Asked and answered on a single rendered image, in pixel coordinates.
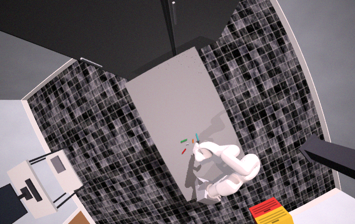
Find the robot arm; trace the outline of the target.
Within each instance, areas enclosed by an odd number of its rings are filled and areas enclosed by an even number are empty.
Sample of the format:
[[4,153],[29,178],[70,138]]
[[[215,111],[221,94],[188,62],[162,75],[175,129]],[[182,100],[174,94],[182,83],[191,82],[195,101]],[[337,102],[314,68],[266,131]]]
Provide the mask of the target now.
[[212,142],[204,142],[194,150],[195,159],[198,162],[211,158],[213,153],[221,157],[235,172],[224,176],[222,180],[220,179],[221,181],[207,186],[207,194],[212,199],[217,198],[221,201],[221,196],[234,194],[242,184],[252,180],[259,172],[260,161],[258,157],[255,154],[247,154],[241,160],[238,160],[240,149],[236,145],[219,146]]

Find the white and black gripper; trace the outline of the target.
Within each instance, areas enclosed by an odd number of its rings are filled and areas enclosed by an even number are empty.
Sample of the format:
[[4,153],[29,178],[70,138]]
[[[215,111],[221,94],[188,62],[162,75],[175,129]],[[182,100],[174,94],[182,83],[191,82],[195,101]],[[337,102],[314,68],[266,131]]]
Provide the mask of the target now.
[[199,141],[199,142],[196,141],[195,146],[194,146],[194,149],[193,149],[193,152],[194,152],[194,150],[195,150],[196,148],[199,148],[199,145],[200,145],[200,141]]

